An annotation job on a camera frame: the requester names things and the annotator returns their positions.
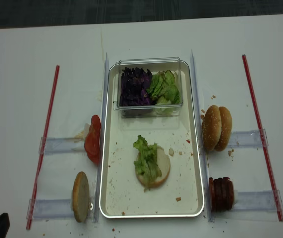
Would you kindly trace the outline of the green lettuce leaf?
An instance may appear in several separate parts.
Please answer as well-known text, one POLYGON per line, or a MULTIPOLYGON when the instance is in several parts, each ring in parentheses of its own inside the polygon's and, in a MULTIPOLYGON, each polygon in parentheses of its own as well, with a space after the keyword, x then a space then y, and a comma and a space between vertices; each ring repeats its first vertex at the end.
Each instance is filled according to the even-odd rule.
POLYGON ((148 145, 144 137, 138 135, 133 147, 138 150, 137 159, 134 161, 135 172, 143 176, 146 188, 151 188, 156 179, 162 176, 162 171, 157 164, 157 143, 148 145))

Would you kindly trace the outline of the green lettuce pile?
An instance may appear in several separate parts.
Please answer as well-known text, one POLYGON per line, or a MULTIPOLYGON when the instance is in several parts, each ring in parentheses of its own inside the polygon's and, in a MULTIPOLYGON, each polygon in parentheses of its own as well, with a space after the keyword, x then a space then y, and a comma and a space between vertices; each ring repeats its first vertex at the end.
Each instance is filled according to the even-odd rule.
POLYGON ((150 85, 142 93, 151 105, 158 106, 152 109, 152 116, 174 116, 178 113, 177 107, 169 106, 181 104, 176 77, 177 74, 170 70, 160 71, 152 76, 150 85))

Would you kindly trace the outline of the bread piece on tray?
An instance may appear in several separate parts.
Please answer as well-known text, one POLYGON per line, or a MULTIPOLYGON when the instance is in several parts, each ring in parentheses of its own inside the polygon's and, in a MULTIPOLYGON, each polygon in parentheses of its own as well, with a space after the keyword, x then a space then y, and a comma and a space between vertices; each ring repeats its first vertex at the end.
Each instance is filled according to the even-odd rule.
POLYGON ((173 156, 174 155, 174 150, 172 148, 169 149, 169 155, 173 156))

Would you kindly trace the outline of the tomato slices stack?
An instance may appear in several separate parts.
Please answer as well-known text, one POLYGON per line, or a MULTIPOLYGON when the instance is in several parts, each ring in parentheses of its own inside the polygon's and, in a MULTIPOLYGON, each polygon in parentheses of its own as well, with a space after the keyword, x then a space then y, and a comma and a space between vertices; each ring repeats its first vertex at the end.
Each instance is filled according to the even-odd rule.
POLYGON ((100 131, 101 121, 98 115, 93 115, 88 135, 85 138, 84 148, 89 159, 95 164, 99 164, 100 158, 100 131))

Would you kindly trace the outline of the meat patty slices stack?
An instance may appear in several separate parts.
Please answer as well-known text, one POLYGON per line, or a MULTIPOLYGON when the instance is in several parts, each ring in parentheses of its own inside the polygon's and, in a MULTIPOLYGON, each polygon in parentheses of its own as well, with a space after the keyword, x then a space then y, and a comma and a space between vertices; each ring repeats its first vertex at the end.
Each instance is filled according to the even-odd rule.
POLYGON ((232 209, 234 204, 234 186, 229 177, 214 179, 209 177, 211 211, 222 212, 232 209))

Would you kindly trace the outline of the clear plastic container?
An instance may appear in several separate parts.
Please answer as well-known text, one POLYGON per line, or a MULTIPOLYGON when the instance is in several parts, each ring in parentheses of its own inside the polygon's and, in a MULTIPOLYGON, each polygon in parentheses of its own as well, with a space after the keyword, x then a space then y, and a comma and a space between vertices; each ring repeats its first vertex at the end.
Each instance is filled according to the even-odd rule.
POLYGON ((167 117, 183 106, 179 57, 122 59, 118 68, 114 109, 125 118, 167 117))

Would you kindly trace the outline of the purple cabbage leaves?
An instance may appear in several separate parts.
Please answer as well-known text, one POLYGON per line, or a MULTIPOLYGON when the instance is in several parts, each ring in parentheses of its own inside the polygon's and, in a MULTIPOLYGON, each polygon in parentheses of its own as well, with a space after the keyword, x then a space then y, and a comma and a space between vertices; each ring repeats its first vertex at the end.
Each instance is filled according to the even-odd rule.
POLYGON ((147 89, 152 83, 152 73, 143 68, 128 68, 122 70, 121 74, 121 95, 119 106, 123 107, 122 115, 124 117, 147 117, 150 116, 153 109, 147 109, 147 106, 153 106, 147 89))

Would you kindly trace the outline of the bottom bun on tray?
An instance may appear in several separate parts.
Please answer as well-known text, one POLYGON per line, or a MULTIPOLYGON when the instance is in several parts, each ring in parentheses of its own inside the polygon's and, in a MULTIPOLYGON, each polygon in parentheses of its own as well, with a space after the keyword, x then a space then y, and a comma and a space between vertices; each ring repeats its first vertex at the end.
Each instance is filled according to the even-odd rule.
POLYGON ((138 174, 137 169, 135 169, 136 177, 138 181, 145 187, 145 190, 160 187, 166 182, 169 176, 171 168, 170 157, 165 153, 161 146, 158 146, 157 148, 157 164, 161 170, 161 175, 149 183, 146 182, 144 173, 138 174))

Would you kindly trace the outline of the white metal tray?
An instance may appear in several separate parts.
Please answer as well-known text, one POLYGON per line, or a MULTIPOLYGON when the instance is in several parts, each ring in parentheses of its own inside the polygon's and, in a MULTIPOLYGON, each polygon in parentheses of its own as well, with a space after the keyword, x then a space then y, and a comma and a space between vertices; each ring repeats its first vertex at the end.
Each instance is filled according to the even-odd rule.
POLYGON ((143 118, 124 118, 116 110, 119 69, 114 65, 109 70, 99 199, 107 218, 195 217, 204 208, 190 70, 184 61, 177 69, 183 94, 179 115, 143 118), (133 143, 139 135, 165 152, 174 151, 165 182, 148 191, 138 181, 133 164, 138 154, 133 143))

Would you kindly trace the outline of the left long clear divider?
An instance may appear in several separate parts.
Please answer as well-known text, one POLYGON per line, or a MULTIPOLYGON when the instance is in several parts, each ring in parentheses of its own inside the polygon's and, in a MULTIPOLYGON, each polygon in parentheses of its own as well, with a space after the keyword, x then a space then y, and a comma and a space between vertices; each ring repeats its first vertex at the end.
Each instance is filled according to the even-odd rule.
POLYGON ((102 162, 103 162, 103 149, 104 149, 104 132, 105 132, 105 117, 107 112, 107 97, 108 97, 108 84, 109 84, 109 58, 106 53, 104 63, 104 79, 102 84, 102 106, 101 106, 101 132, 100 132, 100 162, 97 168, 96 175, 96 192, 95 192, 95 203, 94 203, 94 217, 93 222, 98 223, 99 221, 99 198, 100 198, 100 186, 101 186, 101 173, 102 173, 102 162))

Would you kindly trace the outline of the long clear divider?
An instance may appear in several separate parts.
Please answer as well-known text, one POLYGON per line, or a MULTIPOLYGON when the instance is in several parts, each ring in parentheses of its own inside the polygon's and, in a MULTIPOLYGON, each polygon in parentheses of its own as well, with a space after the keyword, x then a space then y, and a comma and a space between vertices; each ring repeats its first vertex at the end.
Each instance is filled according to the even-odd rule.
POLYGON ((202 170, 202 181, 203 181, 203 191, 205 198, 205 211, 207 213, 206 218, 210 223, 214 222, 214 217, 211 212, 211 196, 209 191, 209 173, 207 172, 207 160, 206 153, 203 147, 203 136, 201 129, 201 108, 200 108, 200 97, 198 93, 198 83, 196 78, 196 67, 195 67, 195 58, 193 55, 193 49, 190 53, 190 68, 191 68, 191 77, 193 83, 193 95, 194 95, 194 105, 195 105, 195 120, 196 120, 196 134, 198 140, 198 149, 199 149, 199 158, 202 170))
POLYGON ((101 106, 101 132, 100 132, 100 162, 97 168, 96 175, 96 192, 95 192, 95 203, 94 203, 94 217, 93 222, 98 223, 99 221, 99 198, 100 198, 100 186, 101 186, 101 173, 102 173, 102 162, 103 162, 103 149, 104 149, 104 132, 105 132, 105 117, 107 112, 107 97, 108 97, 108 84, 109 84, 109 58, 106 53, 104 63, 104 79, 102 84, 102 106, 101 106))

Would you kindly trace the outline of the front sesame bun top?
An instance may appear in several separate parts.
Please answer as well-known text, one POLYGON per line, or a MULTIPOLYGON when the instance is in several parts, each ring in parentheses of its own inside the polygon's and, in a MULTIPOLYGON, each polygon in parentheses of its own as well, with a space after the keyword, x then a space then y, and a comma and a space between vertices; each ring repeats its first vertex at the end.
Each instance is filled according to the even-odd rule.
POLYGON ((217 105, 211 105, 202 121, 203 145, 206 151, 212 151, 218 144, 222 131, 221 114, 217 105))

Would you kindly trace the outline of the sesame bun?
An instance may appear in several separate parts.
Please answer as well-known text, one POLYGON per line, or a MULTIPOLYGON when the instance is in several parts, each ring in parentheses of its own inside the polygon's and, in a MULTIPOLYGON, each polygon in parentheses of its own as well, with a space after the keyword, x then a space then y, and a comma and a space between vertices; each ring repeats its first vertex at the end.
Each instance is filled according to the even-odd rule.
POLYGON ((227 147, 231 137, 232 116, 226 107, 219 107, 219 110, 221 115, 221 135, 215 150, 223 151, 227 147))
POLYGON ((218 144, 222 131, 221 114, 217 105, 211 105, 202 121, 203 145, 206 151, 212 151, 218 144))

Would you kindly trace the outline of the rear sesame bun top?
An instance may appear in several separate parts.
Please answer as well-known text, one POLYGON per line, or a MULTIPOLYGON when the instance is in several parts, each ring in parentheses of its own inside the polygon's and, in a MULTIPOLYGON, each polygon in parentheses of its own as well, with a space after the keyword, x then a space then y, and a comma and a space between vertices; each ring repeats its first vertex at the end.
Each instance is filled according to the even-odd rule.
POLYGON ((226 107, 219 107, 219 110, 221 115, 221 135, 215 150, 223 151, 227 147, 231 137, 232 116, 226 107))

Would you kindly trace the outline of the left red strip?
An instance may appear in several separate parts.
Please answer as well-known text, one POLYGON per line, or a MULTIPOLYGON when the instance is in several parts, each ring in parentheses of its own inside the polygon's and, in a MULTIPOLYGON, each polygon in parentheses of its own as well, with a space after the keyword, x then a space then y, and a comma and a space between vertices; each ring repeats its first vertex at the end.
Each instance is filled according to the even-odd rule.
POLYGON ((36 171, 36 176, 35 176, 35 181, 34 181, 33 193, 32 193, 32 197, 31 197, 30 211, 27 215, 26 230, 28 230, 28 231, 31 229, 31 226, 32 226, 34 205, 35 205, 36 197, 37 197, 38 177, 39 177, 39 173, 40 173, 40 170, 41 170, 43 157, 44 157, 44 149, 45 149, 47 134, 48 134, 48 130, 49 130, 50 117, 51 117, 52 107, 53 107, 53 103, 54 103, 54 97, 55 97, 55 91, 56 91, 56 86, 57 86, 57 82, 58 82, 59 70, 60 70, 60 66, 57 65, 56 69, 55 69, 55 75, 54 75, 54 80, 53 80, 53 85, 52 85, 52 90, 51 90, 51 96, 50 96, 50 101, 49 101, 49 106, 48 106, 48 111, 47 111, 47 116, 46 116, 46 123, 45 123, 45 127, 44 127, 43 136, 42 136, 42 139, 41 139, 41 142, 40 142, 40 152, 39 152, 38 166, 37 166, 37 171, 36 171))

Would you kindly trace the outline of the red strip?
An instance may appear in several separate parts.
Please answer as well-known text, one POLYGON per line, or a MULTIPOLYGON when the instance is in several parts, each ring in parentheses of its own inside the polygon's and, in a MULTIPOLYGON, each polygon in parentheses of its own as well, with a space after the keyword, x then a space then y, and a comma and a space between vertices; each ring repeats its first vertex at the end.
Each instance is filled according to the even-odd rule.
POLYGON ((251 80, 251 75, 250 75, 250 71, 249 71, 247 57, 246 57, 245 54, 242 55, 242 60, 243 60, 246 79, 247 79, 247 83, 248 83, 248 87, 249 87, 249 91, 250 91, 250 95, 251 95, 253 109, 254 109, 254 113, 255 113, 255 117, 256 117, 256 122, 257 122, 258 130, 259 130, 259 133, 260 133, 260 139, 261 139, 261 143, 262 143, 262 146, 263 146, 263 153, 264 153, 266 167, 267 167, 267 171, 268 171, 268 176, 269 176, 269 180, 270 180, 270 184, 271 184, 272 194, 274 196, 274 202, 275 202, 275 206, 276 206, 276 213, 277 213, 278 221, 283 222, 283 209, 282 209, 282 206, 281 206, 281 202, 279 200, 279 191, 277 190, 274 174, 273 174, 273 171, 272 171, 270 156, 269 156, 269 152, 268 152, 268 146, 266 145, 267 137, 265 135, 265 130, 263 129, 260 114, 259 114, 259 111, 258 111, 256 96, 255 96, 255 92, 254 92, 254 88, 253 88, 253 83, 252 83, 252 80, 251 80))
POLYGON ((40 142, 40 152, 39 152, 38 166, 37 166, 37 171, 36 171, 36 176, 35 176, 35 181, 34 181, 33 193, 32 193, 32 197, 31 197, 30 211, 27 215, 26 230, 28 230, 28 231, 31 229, 31 226, 32 226, 34 205, 35 205, 36 197, 37 197, 38 177, 39 177, 39 173, 40 173, 40 170, 41 170, 43 157, 44 157, 44 149, 45 149, 47 134, 48 134, 48 130, 49 130, 50 117, 51 117, 52 107, 53 107, 53 103, 54 103, 54 97, 55 97, 55 91, 56 91, 56 86, 57 86, 57 82, 58 82, 59 70, 60 70, 60 66, 57 65, 56 69, 55 69, 55 75, 54 75, 54 80, 53 80, 53 85, 52 85, 52 90, 51 90, 51 96, 50 96, 50 101, 49 101, 49 106, 48 106, 48 111, 47 111, 47 116, 46 116, 46 123, 45 123, 45 127, 44 127, 43 136, 42 136, 42 139, 41 139, 41 142, 40 142))

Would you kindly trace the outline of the upright bun half left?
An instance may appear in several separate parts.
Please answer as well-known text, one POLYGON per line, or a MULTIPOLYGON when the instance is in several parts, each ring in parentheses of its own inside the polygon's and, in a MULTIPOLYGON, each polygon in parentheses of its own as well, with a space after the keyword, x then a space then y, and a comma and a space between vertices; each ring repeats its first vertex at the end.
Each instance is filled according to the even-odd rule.
POLYGON ((89 207, 89 183, 86 173, 80 171, 75 178, 72 191, 72 208, 77 222, 85 222, 89 207))

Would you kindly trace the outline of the left upper clear holder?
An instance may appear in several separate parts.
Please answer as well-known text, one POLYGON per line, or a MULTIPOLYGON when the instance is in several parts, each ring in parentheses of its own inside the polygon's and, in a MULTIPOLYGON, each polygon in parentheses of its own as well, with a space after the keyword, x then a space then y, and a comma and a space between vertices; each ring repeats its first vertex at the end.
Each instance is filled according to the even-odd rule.
POLYGON ((40 140, 40 155, 77 152, 85 152, 84 139, 82 138, 42 137, 40 140))

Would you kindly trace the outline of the clear holder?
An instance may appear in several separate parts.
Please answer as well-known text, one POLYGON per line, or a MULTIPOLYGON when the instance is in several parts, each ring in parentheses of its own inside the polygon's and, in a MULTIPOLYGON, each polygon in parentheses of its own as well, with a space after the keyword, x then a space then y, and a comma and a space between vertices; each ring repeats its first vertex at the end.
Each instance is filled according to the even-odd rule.
POLYGON ((42 137, 40 140, 40 155, 77 152, 85 152, 84 139, 82 138, 42 137))
POLYGON ((26 218, 30 215, 33 220, 75 218, 72 199, 30 199, 26 218))
POLYGON ((280 192, 272 191, 234 191, 233 211, 283 211, 280 192))
POLYGON ((261 129, 232 132, 227 148, 261 148, 267 146, 268 140, 266 131, 261 129))

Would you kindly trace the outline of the right upper clear holder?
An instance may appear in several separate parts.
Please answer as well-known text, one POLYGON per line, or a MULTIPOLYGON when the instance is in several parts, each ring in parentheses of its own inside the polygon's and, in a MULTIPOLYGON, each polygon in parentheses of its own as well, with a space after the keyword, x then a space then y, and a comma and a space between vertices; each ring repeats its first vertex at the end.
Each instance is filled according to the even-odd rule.
POLYGON ((266 131, 261 129, 232 132, 227 148, 261 148, 267 146, 268 140, 266 131))

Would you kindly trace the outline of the right long clear divider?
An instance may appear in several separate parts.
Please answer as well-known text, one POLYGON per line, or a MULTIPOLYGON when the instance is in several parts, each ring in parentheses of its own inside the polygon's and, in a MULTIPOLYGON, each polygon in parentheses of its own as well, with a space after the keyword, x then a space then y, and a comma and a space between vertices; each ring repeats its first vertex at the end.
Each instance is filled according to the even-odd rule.
POLYGON ((207 213, 206 218, 210 223, 214 222, 214 217, 211 212, 211 196, 209 191, 209 173, 207 172, 207 160, 206 153, 203 147, 203 136, 201 129, 201 108, 200 108, 200 97, 198 93, 198 83, 196 78, 196 67, 195 67, 195 58, 193 55, 193 49, 190 53, 190 68, 191 68, 191 77, 193 83, 193 95, 194 95, 194 105, 195 105, 195 120, 196 120, 196 134, 198 140, 198 149, 199 149, 199 158, 202 170, 202 181, 203 181, 203 191, 205 198, 205 211, 207 213))

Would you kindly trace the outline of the right red strip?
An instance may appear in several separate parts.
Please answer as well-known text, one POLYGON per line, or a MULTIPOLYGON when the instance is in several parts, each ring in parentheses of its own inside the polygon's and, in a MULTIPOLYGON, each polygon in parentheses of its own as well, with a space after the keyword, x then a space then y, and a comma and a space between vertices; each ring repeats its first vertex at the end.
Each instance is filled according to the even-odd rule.
POLYGON ((249 87, 249 91, 250 91, 250 95, 251 95, 253 109, 254 109, 254 113, 255 113, 255 117, 256 117, 256 122, 257 122, 258 130, 259 130, 259 133, 260 133, 260 139, 261 139, 261 143, 262 143, 262 146, 263 146, 263 153, 264 153, 266 167, 267 167, 267 171, 268 171, 268 176, 269 176, 269 180, 270 180, 270 184, 271 184, 272 194, 274 196, 274 202, 275 202, 275 206, 276 206, 276 213, 277 213, 278 221, 283 222, 283 209, 282 209, 282 206, 281 206, 281 202, 279 200, 279 191, 277 190, 274 174, 273 174, 273 171, 272 171, 270 156, 269 156, 269 152, 268 152, 268 146, 266 145, 267 137, 265 135, 265 130, 263 129, 260 114, 259 114, 259 111, 258 111, 256 96, 255 96, 255 92, 254 92, 254 88, 253 88, 253 83, 252 83, 252 80, 251 80, 251 75, 250 75, 250 71, 249 71, 247 57, 246 57, 245 54, 242 55, 242 60, 243 60, 246 79, 247 79, 247 83, 248 83, 248 87, 249 87))

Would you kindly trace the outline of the left lower clear holder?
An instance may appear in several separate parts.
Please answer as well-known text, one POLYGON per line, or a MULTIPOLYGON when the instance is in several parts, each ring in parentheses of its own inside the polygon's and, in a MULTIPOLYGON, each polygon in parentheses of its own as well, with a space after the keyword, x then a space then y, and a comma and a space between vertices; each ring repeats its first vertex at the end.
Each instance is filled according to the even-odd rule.
POLYGON ((30 199, 26 218, 30 215, 33 220, 75 218, 72 199, 30 199))

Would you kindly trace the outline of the right lower clear holder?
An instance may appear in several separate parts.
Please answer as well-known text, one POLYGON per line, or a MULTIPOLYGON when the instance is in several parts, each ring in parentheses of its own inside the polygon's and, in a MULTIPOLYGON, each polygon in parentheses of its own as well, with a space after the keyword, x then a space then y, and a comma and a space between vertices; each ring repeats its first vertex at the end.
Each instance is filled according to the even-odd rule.
POLYGON ((272 191, 234 191, 233 211, 283 211, 280 192, 272 191))

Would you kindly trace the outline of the black object at corner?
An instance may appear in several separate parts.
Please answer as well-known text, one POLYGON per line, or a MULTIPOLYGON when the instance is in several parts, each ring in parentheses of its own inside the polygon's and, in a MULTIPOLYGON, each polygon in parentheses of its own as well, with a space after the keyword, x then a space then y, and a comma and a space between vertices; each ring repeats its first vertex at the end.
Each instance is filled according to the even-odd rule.
POLYGON ((0 215, 0 238, 6 238, 9 228, 10 228, 9 214, 2 213, 0 215))

